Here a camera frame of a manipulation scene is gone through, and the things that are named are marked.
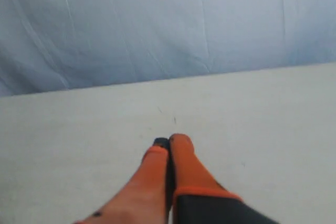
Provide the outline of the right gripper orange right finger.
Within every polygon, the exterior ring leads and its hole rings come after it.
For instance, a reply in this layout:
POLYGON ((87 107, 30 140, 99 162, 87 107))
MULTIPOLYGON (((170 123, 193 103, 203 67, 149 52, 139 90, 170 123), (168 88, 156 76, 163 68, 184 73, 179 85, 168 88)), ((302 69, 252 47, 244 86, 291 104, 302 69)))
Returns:
POLYGON ((225 189, 195 154, 189 136, 170 137, 175 174, 173 223, 275 223, 225 189))

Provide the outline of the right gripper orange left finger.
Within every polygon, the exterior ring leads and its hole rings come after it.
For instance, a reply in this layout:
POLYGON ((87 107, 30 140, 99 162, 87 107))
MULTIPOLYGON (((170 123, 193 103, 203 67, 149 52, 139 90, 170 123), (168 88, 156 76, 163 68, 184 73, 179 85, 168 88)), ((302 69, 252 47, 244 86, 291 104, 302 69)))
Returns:
POLYGON ((156 138, 130 180, 78 223, 168 223, 171 210, 169 140, 156 138))

